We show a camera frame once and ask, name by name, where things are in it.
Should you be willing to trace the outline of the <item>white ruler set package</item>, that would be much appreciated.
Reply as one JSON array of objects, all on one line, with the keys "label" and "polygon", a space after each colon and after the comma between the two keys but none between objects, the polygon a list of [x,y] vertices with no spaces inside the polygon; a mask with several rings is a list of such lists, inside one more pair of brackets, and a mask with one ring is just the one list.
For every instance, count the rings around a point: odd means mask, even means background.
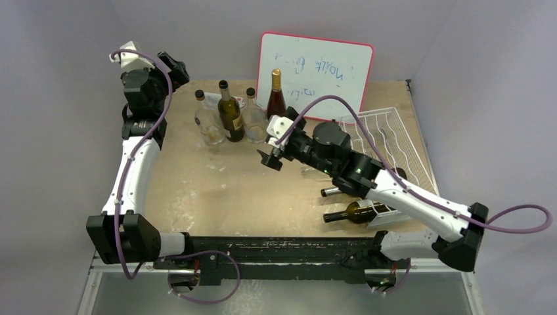
[{"label": "white ruler set package", "polygon": [[[207,104],[207,106],[211,107],[211,108],[217,108],[218,102],[221,100],[221,95],[217,94],[217,93],[204,93],[205,96],[205,102]],[[244,98],[239,97],[239,96],[232,96],[232,98],[234,98],[237,102],[238,105],[240,106],[240,109],[243,109],[246,105]]]}]

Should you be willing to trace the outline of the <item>clear glass bottle black cap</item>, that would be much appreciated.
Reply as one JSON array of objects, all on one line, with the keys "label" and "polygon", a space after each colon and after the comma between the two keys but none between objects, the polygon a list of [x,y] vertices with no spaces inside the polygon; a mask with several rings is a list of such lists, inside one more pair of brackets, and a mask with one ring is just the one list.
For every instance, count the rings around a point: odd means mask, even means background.
[{"label": "clear glass bottle black cap", "polygon": [[267,138],[267,116],[264,109],[258,106],[256,90],[253,87],[246,89],[246,105],[242,112],[244,133],[248,141],[260,143]]}]

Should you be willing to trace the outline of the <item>brown wine bottle gold cap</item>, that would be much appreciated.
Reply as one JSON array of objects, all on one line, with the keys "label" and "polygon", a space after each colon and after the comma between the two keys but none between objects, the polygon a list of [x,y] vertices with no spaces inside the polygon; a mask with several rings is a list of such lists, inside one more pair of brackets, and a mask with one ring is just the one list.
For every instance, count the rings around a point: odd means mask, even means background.
[{"label": "brown wine bottle gold cap", "polygon": [[286,111],[284,96],[282,93],[281,70],[276,68],[271,72],[271,92],[267,104],[267,120],[272,116],[282,116]]}]

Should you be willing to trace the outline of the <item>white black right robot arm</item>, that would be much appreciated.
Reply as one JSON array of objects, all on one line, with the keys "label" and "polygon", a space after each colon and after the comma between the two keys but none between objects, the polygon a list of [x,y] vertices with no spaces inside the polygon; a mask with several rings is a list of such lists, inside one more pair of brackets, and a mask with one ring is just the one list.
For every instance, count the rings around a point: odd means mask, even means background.
[{"label": "white black right robot arm", "polygon": [[484,235],[480,225],[488,215],[485,205],[448,201],[402,179],[385,163],[353,150],[350,135],[334,121],[319,123],[308,136],[305,120],[294,123],[297,115],[288,108],[283,116],[271,117],[267,143],[273,150],[260,152],[262,164],[278,171],[282,158],[296,159],[328,175],[342,193],[382,203],[427,226],[423,232],[386,232],[368,251],[373,265],[437,257],[456,270],[474,271]]}]

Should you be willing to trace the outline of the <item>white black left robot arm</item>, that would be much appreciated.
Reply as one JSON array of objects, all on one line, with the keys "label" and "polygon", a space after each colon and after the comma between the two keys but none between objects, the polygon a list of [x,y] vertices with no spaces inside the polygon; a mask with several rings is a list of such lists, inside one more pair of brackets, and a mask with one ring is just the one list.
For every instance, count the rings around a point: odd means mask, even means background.
[{"label": "white black left robot arm", "polygon": [[162,234],[146,218],[146,193],[160,155],[173,92],[189,82],[185,64],[162,51],[156,58],[124,48],[111,57],[120,63],[127,100],[122,109],[122,158],[114,187],[100,215],[86,230],[105,264],[154,262],[170,255],[179,268],[192,266],[196,251],[184,234]]}]

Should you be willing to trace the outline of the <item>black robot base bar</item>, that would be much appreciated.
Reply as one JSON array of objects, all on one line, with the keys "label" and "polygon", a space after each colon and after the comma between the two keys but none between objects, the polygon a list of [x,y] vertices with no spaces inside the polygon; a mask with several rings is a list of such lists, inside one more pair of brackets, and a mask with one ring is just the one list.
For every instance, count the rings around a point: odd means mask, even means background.
[{"label": "black robot base bar", "polygon": [[189,236],[179,258],[158,259],[156,269],[197,270],[201,285],[222,280],[336,280],[347,284],[391,287],[409,262],[393,261],[380,252],[384,236],[217,237]]}]

